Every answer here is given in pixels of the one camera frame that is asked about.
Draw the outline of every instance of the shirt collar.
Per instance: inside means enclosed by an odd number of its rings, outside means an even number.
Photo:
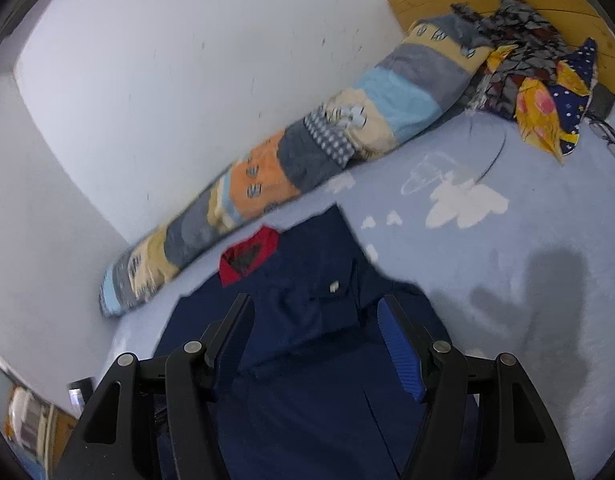
[[[238,282],[248,274],[254,272],[258,267],[262,266],[265,261],[270,258],[279,245],[279,232],[268,227],[262,226],[257,232],[255,232],[250,238],[239,242],[231,247],[228,247],[222,254],[219,261],[219,278],[221,285],[228,286],[232,283]],[[240,255],[243,255],[249,250],[252,250],[256,246],[259,246],[256,256],[252,262],[247,266],[247,269],[239,272],[232,267],[230,262]]]

